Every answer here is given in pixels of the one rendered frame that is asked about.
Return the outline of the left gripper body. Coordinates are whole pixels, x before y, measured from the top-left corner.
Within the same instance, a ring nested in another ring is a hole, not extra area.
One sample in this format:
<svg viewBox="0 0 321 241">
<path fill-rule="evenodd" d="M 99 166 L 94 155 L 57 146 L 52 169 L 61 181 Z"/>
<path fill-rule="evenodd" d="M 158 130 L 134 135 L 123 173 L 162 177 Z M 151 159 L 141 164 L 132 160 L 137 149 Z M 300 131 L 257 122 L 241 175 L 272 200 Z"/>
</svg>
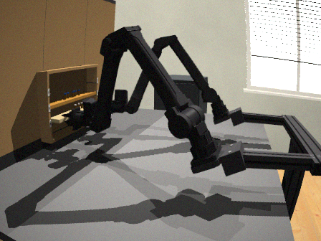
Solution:
<svg viewBox="0 0 321 241">
<path fill-rule="evenodd" d="M 78 113 L 80 111 L 80 107 L 76 107 L 75 109 L 71 109 L 69 112 L 70 115 L 70 126 L 73 127 L 73 131 L 76 131 L 77 129 L 81 128 L 81 126 L 84 126 L 82 120 L 84 119 L 84 113 Z"/>
</svg>

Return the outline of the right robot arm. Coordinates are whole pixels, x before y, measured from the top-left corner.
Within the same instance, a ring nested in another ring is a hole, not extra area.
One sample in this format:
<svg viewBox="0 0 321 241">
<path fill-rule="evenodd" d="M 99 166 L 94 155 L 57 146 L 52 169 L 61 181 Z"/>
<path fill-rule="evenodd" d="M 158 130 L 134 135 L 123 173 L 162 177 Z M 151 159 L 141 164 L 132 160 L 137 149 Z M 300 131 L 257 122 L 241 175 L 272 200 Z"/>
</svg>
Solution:
<svg viewBox="0 0 321 241">
<path fill-rule="evenodd" d="M 167 37 L 160 37 L 154 41 L 154 45 L 152 51 L 159 59 L 161 56 L 161 48 L 166 48 L 170 46 L 171 49 L 175 52 L 176 56 L 179 58 L 183 66 L 188 71 L 189 75 L 193 78 L 194 82 L 197 84 L 199 90 L 202 91 L 201 97 L 203 96 L 204 103 L 211 103 L 212 113 L 214 115 L 214 121 L 228 116 L 228 109 L 226 105 L 224 105 L 223 100 L 217 95 L 217 92 L 209 87 L 209 84 L 190 58 L 188 53 L 185 51 L 181 43 L 178 41 L 176 35 L 171 35 Z M 133 94 L 128 101 L 128 91 L 127 90 L 115 90 L 115 99 L 112 100 L 114 102 L 112 110 L 114 113 L 124 113 L 128 112 L 129 114 L 134 114 L 138 111 L 140 107 L 141 100 L 143 99 L 144 92 L 148 86 L 149 79 L 142 71 L 138 82 L 135 86 Z M 118 102 L 121 101 L 121 102 Z"/>
</svg>

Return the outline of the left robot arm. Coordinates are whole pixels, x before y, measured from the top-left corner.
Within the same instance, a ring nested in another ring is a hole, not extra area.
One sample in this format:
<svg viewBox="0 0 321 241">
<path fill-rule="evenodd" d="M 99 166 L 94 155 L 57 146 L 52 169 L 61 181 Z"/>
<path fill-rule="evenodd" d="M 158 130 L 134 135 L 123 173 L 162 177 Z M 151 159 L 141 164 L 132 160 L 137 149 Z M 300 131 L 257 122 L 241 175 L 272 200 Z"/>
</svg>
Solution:
<svg viewBox="0 0 321 241">
<path fill-rule="evenodd" d="M 211 137 L 204 112 L 178 89 L 140 31 L 139 25 L 123 27 L 102 40 L 100 54 L 104 61 L 97 101 L 94 98 L 84 99 L 83 110 L 78 111 L 86 114 L 82 120 L 84 126 L 89 126 L 96 133 L 110 127 L 118 68 L 123 53 L 129 49 L 166 107 L 164 115 L 171 134 L 179 139 L 188 136 L 192 145 L 192 168 L 217 160 L 221 144 Z"/>
</svg>

